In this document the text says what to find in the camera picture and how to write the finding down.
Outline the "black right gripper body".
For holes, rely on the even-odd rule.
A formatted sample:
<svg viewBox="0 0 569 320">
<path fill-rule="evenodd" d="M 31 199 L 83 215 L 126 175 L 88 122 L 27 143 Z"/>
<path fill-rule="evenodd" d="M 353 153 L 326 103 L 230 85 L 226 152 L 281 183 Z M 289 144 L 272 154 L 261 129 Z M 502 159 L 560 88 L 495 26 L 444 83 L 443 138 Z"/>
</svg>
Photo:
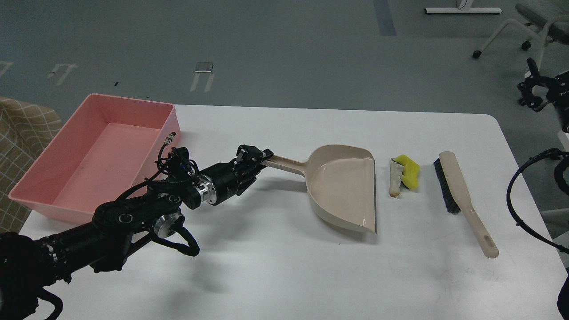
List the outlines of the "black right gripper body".
<svg viewBox="0 0 569 320">
<path fill-rule="evenodd" d="M 553 104 L 561 131 L 569 132 L 569 72 L 565 71 L 549 80 L 547 101 Z"/>
</svg>

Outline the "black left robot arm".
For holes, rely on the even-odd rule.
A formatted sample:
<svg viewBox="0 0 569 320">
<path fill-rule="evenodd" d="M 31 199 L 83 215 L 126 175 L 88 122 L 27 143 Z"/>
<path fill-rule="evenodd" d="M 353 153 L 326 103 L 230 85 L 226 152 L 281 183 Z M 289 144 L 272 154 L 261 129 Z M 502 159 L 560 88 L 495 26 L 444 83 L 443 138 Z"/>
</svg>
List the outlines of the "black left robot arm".
<svg viewBox="0 0 569 320">
<path fill-rule="evenodd" d="M 181 205 L 196 209 L 203 202 L 218 205 L 241 195 L 274 155 L 268 148 L 242 144 L 230 162 L 201 170 L 187 148 L 172 148 L 163 156 L 175 135 L 159 149 L 156 173 L 99 205 L 91 222 L 38 240 L 16 232 L 1 234 L 3 320 L 25 319 L 34 314 L 39 300 L 53 304 L 48 318 L 57 319 L 63 302 L 47 286 L 70 282 L 73 272 L 88 266 L 96 273 L 120 271 L 150 242 L 197 256 L 200 247 L 184 227 Z"/>
</svg>

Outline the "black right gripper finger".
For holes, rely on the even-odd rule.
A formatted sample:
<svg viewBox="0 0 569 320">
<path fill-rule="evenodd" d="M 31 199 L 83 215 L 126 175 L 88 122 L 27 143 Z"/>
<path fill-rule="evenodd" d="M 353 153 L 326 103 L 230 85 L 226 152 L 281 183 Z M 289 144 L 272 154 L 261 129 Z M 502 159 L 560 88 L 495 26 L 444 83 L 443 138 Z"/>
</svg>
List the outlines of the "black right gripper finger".
<svg viewBox="0 0 569 320">
<path fill-rule="evenodd" d="M 524 81 L 517 85 L 521 97 L 517 100 L 518 105 L 528 107 L 534 112 L 540 112 L 546 107 L 545 103 L 539 96 L 534 95 L 534 88 L 536 86 L 544 88 L 552 88 L 556 85 L 555 77 L 543 76 L 539 73 L 536 61 L 529 57 L 526 59 L 529 68 L 529 74 L 525 76 Z"/>
</svg>

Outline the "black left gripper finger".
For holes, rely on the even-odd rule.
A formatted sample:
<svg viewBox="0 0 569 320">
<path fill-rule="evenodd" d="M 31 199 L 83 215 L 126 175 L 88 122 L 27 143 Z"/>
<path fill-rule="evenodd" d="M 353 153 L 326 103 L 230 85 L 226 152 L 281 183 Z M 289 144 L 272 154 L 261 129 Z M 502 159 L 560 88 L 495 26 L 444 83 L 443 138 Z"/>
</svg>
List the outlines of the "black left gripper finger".
<svg viewBox="0 0 569 320">
<path fill-rule="evenodd" d="M 244 169 L 240 173 L 240 189 L 248 189 L 256 181 L 256 176 L 265 168 L 266 166 L 262 164 L 253 164 Z"/>
<path fill-rule="evenodd" d="M 255 146 L 241 144 L 236 150 L 236 165 L 258 166 L 273 157 L 270 149 L 260 150 Z"/>
</svg>

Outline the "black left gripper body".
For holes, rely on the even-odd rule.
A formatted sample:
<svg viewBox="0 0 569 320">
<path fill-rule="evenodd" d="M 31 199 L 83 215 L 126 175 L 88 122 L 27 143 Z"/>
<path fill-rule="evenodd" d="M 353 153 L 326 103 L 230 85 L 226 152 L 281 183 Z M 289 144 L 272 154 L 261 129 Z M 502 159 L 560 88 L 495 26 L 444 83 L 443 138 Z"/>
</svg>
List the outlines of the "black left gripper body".
<svg viewBox="0 0 569 320">
<path fill-rule="evenodd" d="M 245 190 L 240 189 L 240 173 L 247 165 L 236 165 L 236 160 L 217 163 L 201 170 L 201 178 L 212 186 L 213 195 L 206 200 L 211 205 L 218 205 L 232 196 L 240 196 Z"/>
</svg>

